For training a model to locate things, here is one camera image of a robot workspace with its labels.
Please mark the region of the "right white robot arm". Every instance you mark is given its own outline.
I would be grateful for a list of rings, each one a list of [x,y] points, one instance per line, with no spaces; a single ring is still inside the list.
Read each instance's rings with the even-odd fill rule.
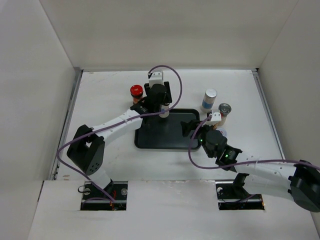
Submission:
[[[305,160],[260,160],[228,144],[228,139],[207,121],[191,120],[181,123],[183,137],[197,139],[214,166],[201,166],[202,170],[230,171],[237,174],[232,192],[238,198],[247,194],[269,195],[287,199],[299,207],[318,213],[320,211],[320,168]]]

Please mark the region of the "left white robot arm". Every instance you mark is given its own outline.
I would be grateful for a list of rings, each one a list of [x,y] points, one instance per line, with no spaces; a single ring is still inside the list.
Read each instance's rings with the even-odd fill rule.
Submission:
[[[172,103],[169,82],[146,83],[146,96],[133,104],[120,116],[95,127],[80,126],[68,145],[67,157],[79,168],[79,171],[95,186],[100,199],[112,195],[112,179],[101,169],[105,147],[127,132],[141,128],[143,120],[167,113],[163,106]]]

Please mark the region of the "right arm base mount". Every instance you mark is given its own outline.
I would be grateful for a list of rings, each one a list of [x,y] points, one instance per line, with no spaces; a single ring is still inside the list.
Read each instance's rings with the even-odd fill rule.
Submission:
[[[248,175],[238,173],[234,180],[215,182],[217,203],[220,211],[264,210],[261,194],[250,194],[244,189]]]

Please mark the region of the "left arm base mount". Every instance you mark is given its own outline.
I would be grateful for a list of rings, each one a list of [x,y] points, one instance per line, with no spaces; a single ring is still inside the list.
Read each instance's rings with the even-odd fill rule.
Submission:
[[[114,199],[98,190],[90,182],[85,182],[77,191],[81,194],[81,211],[125,211],[127,209],[129,183],[115,181],[105,191]]]

